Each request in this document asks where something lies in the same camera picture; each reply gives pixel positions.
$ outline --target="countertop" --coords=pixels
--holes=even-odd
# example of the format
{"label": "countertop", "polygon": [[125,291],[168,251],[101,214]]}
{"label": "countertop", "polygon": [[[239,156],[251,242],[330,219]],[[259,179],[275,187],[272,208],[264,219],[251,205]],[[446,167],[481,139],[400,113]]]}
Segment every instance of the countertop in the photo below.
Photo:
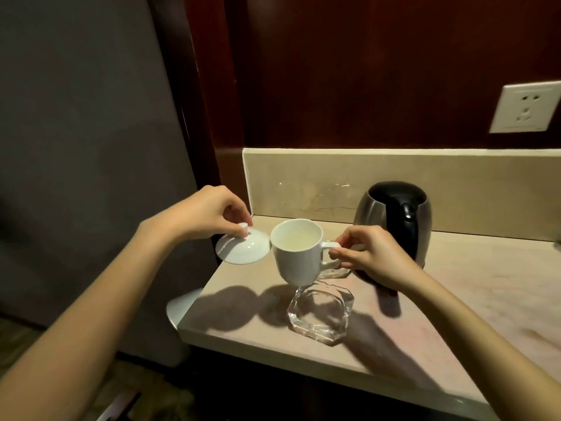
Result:
{"label": "countertop", "polygon": [[[254,217],[270,233],[284,221]],[[317,222],[326,240],[347,227]],[[432,232],[425,270],[561,381],[561,252],[553,243]],[[424,314],[354,274],[330,279],[354,295],[347,337],[333,347],[288,328],[294,295],[272,251],[222,263],[180,321],[186,343],[473,419],[495,419]]]}

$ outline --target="octagonal glass ashtray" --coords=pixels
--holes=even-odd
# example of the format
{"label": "octagonal glass ashtray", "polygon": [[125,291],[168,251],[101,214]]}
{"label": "octagonal glass ashtray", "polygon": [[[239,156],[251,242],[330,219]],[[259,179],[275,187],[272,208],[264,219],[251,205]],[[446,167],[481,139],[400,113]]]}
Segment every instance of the octagonal glass ashtray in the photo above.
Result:
{"label": "octagonal glass ashtray", "polygon": [[334,345],[347,335],[353,302],[346,288],[315,281],[298,288],[287,313],[294,332]]}

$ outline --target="cup rim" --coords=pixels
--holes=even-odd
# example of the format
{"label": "cup rim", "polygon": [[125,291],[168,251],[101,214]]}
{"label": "cup rim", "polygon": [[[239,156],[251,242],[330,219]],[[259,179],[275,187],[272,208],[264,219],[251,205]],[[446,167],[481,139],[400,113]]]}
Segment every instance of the cup rim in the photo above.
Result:
{"label": "cup rim", "polygon": [[[278,245],[276,245],[276,244],[273,242],[273,234],[275,233],[275,230],[277,230],[278,227],[284,225],[285,223],[290,223],[290,222],[295,222],[295,221],[302,221],[302,220],[304,220],[304,221],[306,221],[306,222],[308,222],[308,223],[312,223],[314,226],[316,226],[316,227],[319,229],[319,231],[320,231],[320,233],[321,233],[319,239],[318,239],[313,245],[310,245],[309,247],[307,247],[307,248],[305,248],[305,249],[302,249],[302,250],[285,250],[284,248],[279,247]],[[311,250],[313,247],[315,247],[317,244],[319,244],[319,243],[323,240],[323,229],[321,228],[321,226],[320,226],[319,224],[317,224],[316,222],[314,222],[313,220],[310,220],[310,219],[308,219],[308,218],[291,218],[291,219],[285,220],[284,222],[281,222],[281,223],[279,223],[277,226],[275,226],[275,227],[273,228],[273,230],[271,231],[271,235],[270,235],[270,238],[269,238],[269,239],[270,239],[270,241],[271,241],[271,245],[272,245],[273,247],[275,247],[275,248],[278,248],[278,249],[280,249],[280,250],[282,250],[282,251],[286,251],[286,252],[288,252],[288,253],[301,253],[301,252],[303,252],[303,251]]]}

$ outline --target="outlet cover plate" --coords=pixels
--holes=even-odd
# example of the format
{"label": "outlet cover plate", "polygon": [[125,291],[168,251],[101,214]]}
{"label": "outlet cover plate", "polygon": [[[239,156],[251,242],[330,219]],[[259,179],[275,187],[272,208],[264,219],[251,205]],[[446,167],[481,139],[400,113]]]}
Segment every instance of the outlet cover plate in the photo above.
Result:
{"label": "outlet cover plate", "polygon": [[503,87],[489,133],[545,131],[561,97],[561,81]]}

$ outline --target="gray door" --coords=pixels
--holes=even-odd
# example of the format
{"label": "gray door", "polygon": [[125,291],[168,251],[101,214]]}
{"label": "gray door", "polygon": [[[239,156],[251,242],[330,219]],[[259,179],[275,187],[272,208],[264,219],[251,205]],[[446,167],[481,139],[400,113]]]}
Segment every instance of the gray door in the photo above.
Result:
{"label": "gray door", "polygon": [[[146,0],[0,0],[1,312],[49,325],[195,191]],[[216,266],[210,240],[179,247],[121,349],[179,362],[165,304]]]}

